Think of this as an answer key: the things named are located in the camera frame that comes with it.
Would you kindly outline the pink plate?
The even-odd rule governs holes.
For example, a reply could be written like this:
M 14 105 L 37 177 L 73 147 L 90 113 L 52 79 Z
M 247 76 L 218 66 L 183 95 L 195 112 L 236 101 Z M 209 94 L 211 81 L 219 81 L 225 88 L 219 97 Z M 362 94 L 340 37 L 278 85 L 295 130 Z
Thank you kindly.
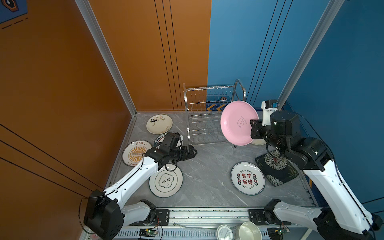
M 257 111 L 247 102 L 231 102 L 225 107 L 221 115 L 222 133 L 231 144 L 246 146 L 253 141 L 250 120 L 258 119 Z

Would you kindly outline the white plate green flower outline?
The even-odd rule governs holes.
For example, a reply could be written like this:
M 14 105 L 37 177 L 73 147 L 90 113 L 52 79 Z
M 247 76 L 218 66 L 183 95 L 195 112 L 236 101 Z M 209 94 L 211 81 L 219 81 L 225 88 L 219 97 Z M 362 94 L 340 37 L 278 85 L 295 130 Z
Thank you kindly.
M 155 196 L 169 198 L 181 189 L 183 181 L 184 177 L 180 168 L 167 164 L 150 177 L 149 187 Z

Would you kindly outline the steel two-tier dish rack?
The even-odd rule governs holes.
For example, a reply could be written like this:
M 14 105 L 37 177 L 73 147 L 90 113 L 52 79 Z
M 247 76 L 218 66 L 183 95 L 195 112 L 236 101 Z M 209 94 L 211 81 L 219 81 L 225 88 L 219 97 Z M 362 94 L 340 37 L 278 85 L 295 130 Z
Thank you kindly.
M 232 85 L 187 88 L 184 101 L 188 139 L 192 145 L 226 143 L 221 130 L 221 115 L 234 101 L 246 99 L 246 89 L 239 79 Z

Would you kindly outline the white plate red chinese characters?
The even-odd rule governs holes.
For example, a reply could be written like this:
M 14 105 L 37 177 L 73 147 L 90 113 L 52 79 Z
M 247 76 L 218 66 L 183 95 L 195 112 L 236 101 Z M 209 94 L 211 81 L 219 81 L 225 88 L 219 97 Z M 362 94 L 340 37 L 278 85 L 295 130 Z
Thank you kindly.
M 239 192 L 249 196 L 260 194 L 266 184 L 261 170 L 256 165 L 248 162 L 234 165 L 231 170 L 231 181 Z

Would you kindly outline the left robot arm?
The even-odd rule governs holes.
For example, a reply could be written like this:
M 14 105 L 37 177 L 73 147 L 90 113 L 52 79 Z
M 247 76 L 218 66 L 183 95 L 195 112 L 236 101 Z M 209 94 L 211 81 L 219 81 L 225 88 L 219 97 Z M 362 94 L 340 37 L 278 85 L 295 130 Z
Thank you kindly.
M 140 200 L 127 206 L 127 201 L 147 179 L 168 163 L 177 164 L 193 159 L 197 153 L 193 145 L 183 145 L 179 133 L 167 133 L 164 140 L 147 150 L 140 162 L 124 177 L 103 191 L 93 191 L 86 198 L 82 228 L 88 227 L 90 235 L 97 235 L 102 240 L 112 240 L 125 226 L 136 222 L 147 225 L 154 223 L 154 204 Z

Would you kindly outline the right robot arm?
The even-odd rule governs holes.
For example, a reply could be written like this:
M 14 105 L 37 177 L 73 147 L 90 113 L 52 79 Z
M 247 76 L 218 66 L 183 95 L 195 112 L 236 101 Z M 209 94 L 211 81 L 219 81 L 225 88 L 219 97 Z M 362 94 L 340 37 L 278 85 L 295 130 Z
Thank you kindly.
M 316 185 L 326 208 L 299 207 L 272 199 L 264 207 L 269 224 L 291 222 L 318 232 L 325 240 L 374 240 L 383 225 L 380 216 L 371 214 L 360 203 L 338 170 L 333 152 L 321 139 L 301 135 L 300 117 L 276 111 L 270 122 L 250 120 L 251 138 L 264 139 L 282 157 L 291 161 Z

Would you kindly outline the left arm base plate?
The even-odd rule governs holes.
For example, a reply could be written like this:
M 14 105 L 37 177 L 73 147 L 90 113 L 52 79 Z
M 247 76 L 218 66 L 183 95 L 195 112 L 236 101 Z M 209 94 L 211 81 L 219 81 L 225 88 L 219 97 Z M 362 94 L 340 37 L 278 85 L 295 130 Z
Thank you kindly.
M 160 223 L 161 226 L 168 226 L 170 219 L 170 210 L 156 209 L 151 211 L 144 221 L 137 221 L 130 226 L 155 226 Z

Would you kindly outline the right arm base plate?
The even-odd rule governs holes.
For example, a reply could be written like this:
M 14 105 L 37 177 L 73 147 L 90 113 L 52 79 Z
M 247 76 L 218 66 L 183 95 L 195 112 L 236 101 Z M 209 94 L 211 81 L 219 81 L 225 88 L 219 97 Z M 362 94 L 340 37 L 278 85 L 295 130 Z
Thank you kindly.
M 277 226 L 292 225 L 291 222 L 282 222 L 273 211 L 265 211 L 264 209 L 248 210 L 250 221 L 258 226 Z

